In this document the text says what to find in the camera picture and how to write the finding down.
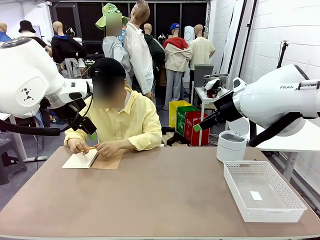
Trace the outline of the person's left hand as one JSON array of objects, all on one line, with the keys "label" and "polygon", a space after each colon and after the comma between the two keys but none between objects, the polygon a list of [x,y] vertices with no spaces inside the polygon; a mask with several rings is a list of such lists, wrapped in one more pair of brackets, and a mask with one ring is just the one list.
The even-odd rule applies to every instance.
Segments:
[{"label": "person's left hand", "polygon": [[101,156],[108,157],[116,153],[119,148],[115,141],[104,141],[95,145],[97,153]]}]

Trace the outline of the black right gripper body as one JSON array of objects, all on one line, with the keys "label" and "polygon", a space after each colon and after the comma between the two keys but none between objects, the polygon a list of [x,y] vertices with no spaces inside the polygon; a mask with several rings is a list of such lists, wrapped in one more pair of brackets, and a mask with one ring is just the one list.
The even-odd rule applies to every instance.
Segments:
[{"label": "black right gripper body", "polygon": [[202,121],[202,126],[213,127],[216,124],[224,121],[233,122],[237,119],[240,119],[242,114],[240,110],[237,109],[233,96],[234,92],[230,91],[217,99],[213,103],[216,111]]}]

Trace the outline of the person's right hand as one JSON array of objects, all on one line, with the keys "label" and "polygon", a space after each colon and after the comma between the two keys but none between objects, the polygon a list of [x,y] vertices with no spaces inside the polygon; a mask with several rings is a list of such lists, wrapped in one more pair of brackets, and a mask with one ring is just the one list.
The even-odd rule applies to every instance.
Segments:
[{"label": "person's right hand", "polygon": [[90,150],[88,144],[80,138],[70,138],[67,141],[67,146],[70,148],[73,154],[82,153],[83,155],[85,155]]}]

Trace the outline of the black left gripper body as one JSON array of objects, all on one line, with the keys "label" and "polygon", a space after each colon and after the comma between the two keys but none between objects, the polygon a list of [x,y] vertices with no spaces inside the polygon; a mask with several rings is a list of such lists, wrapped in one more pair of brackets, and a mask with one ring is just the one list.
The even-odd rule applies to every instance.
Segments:
[{"label": "black left gripper body", "polygon": [[82,130],[87,135],[93,135],[97,130],[96,126],[87,116],[78,115],[74,120],[71,121],[70,125],[74,131]]}]

